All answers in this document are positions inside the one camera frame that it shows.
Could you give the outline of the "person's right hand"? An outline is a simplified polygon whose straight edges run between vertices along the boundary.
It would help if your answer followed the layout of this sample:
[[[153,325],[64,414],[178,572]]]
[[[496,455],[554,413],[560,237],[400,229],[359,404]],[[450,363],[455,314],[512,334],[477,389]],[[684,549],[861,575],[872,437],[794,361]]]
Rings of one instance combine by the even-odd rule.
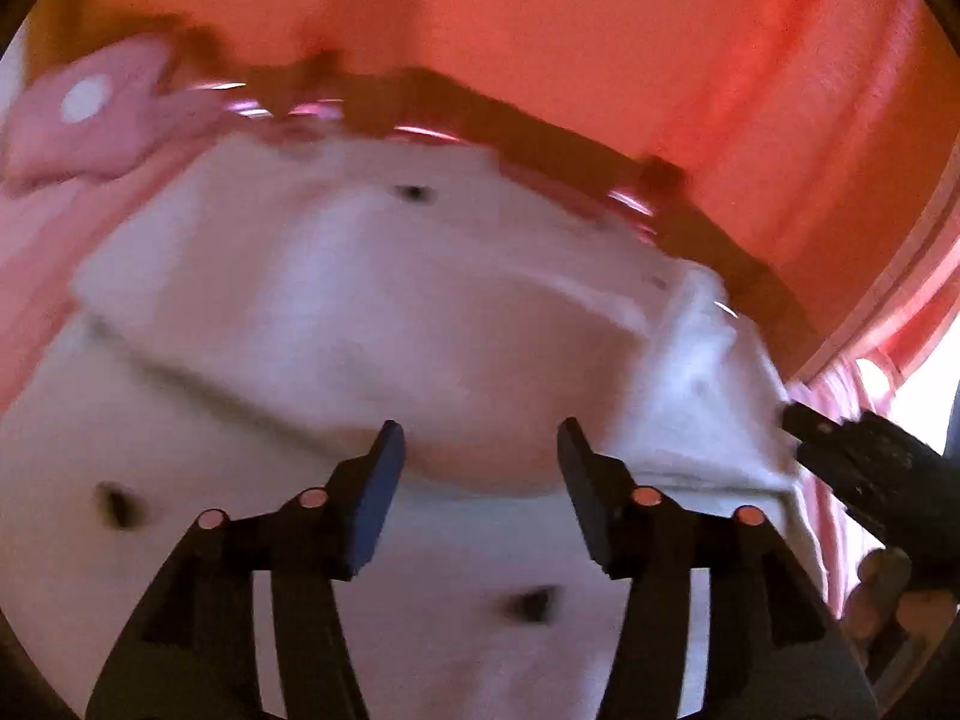
[[[911,561],[900,550],[873,550],[857,566],[859,582],[844,601],[839,627],[861,665],[890,624],[924,645],[937,645],[957,614],[950,590],[910,590]]]

